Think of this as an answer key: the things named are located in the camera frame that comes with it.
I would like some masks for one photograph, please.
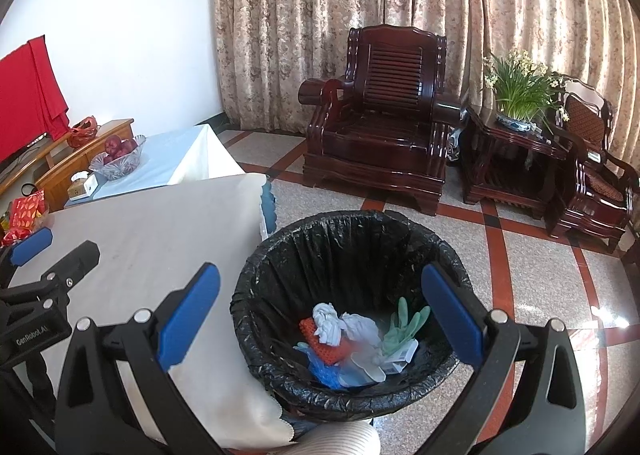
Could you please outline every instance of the orange knitted cloth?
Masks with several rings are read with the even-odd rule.
[[[347,338],[342,338],[340,344],[337,347],[330,347],[321,343],[318,336],[314,336],[316,332],[316,322],[313,318],[306,318],[298,325],[300,332],[305,337],[309,346],[314,350],[325,365],[335,365],[338,361],[342,361],[353,352],[353,346]]]

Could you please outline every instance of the green rubber glove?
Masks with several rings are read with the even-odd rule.
[[[427,322],[431,313],[431,307],[426,305],[420,312],[414,314],[409,321],[409,309],[404,296],[398,300],[398,314],[391,315],[389,332],[382,339],[382,354],[390,356],[396,352],[406,341],[412,339],[415,334]]]

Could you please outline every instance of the trash can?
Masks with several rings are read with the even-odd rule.
[[[420,273],[438,261],[471,289],[456,252],[430,229],[397,212],[338,211],[295,222],[249,257],[231,302],[236,336],[250,372],[284,408],[316,421],[359,421],[395,412],[436,388],[458,363],[433,314],[418,331],[419,347],[401,374],[372,387],[330,390],[308,371],[298,323],[314,305],[380,322],[407,300],[410,315],[425,300]]]

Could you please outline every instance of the crumpled white tissue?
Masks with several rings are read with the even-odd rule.
[[[334,306],[330,303],[319,303],[314,307],[313,317],[318,327],[314,336],[319,336],[319,341],[330,347],[340,345],[340,337],[346,325],[338,318]]]
[[[344,330],[350,340],[367,342],[374,347],[380,345],[378,326],[371,318],[343,312],[340,319],[345,324]]]

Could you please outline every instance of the tile floor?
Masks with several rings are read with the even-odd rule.
[[[601,242],[571,233],[554,240],[543,222],[517,207],[484,200],[462,202],[456,168],[447,181],[438,215],[419,213],[408,197],[334,181],[320,188],[302,186],[304,138],[225,130],[219,135],[247,172],[273,180],[278,226],[321,211],[392,209],[436,231],[458,252],[478,298],[500,307],[518,321],[544,324],[558,316],[571,329],[587,410],[591,445],[609,426],[640,381],[640,317],[633,284],[637,270],[627,270],[620,254],[632,243],[630,232],[612,255]],[[482,437],[488,437],[508,409],[522,364],[517,363]],[[460,365],[427,397],[395,414],[378,418],[383,455],[413,454],[444,417],[468,381]]]

